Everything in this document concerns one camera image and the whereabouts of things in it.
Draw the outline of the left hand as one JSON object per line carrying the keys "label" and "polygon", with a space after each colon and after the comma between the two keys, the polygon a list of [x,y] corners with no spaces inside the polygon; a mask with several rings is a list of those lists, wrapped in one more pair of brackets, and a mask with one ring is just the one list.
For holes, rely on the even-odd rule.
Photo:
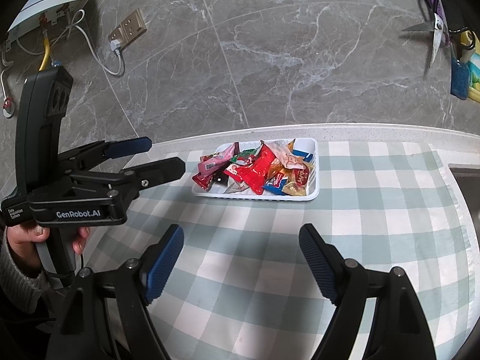
{"label": "left hand", "polygon": [[[13,255],[27,267],[39,268],[41,265],[35,244],[45,242],[50,235],[49,228],[43,228],[35,223],[25,223],[6,228],[7,242]],[[81,255],[90,235],[88,227],[80,227],[72,242],[73,251]]]}

